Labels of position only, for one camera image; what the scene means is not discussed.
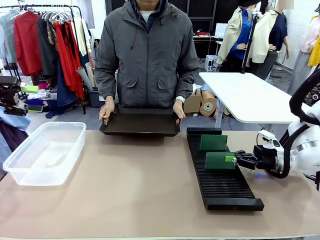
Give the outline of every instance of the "red dress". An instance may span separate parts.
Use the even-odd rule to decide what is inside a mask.
[[[14,20],[14,44],[16,59],[25,76],[40,74],[41,53],[37,32],[39,15],[27,11]]]
[[[59,24],[53,23],[56,32],[56,41],[58,45],[58,52],[65,79],[65,84],[70,91],[75,92],[79,99],[84,98],[84,90],[82,85],[82,78],[76,72],[81,67],[79,57],[79,49],[72,31],[71,22]]]

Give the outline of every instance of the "clear plastic container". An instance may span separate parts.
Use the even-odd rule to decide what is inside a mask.
[[[86,124],[47,122],[34,131],[3,163],[17,184],[63,184],[85,144]]]

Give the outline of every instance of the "beige cardigan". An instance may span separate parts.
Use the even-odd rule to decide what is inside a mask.
[[[252,59],[253,63],[257,64],[265,62],[269,50],[269,35],[276,23],[277,16],[278,13],[275,11],[267,11],[256,24],[246,62],[247,67],[250,67],[250,59]]]
[[[218,64],[222,64],[225,61],[231,48],[237,42],[240,36],[241,30],[242,30],[242,10],[240,7],[238,7],[234,11],[226,27],[223,42],[218,53],[218,60],[216,61]]]

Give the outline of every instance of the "jacket zipper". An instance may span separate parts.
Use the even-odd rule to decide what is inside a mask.
[[[146,35],[147,47],[146,47],[146,81],[145,81],[147,106],[148,106],[149,38],[150,38],[150,34],[148,33]]]

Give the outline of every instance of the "brown tabletop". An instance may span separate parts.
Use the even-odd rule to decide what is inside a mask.
[[[224,132],[252,152],[256,132]],[[320,234],[320,194],[301,174],[242,169],[262,212],[206,211],[186,134],[135,139],[87,131],[67,182],[0,182],[0,237],[24,239],[261,239]]]

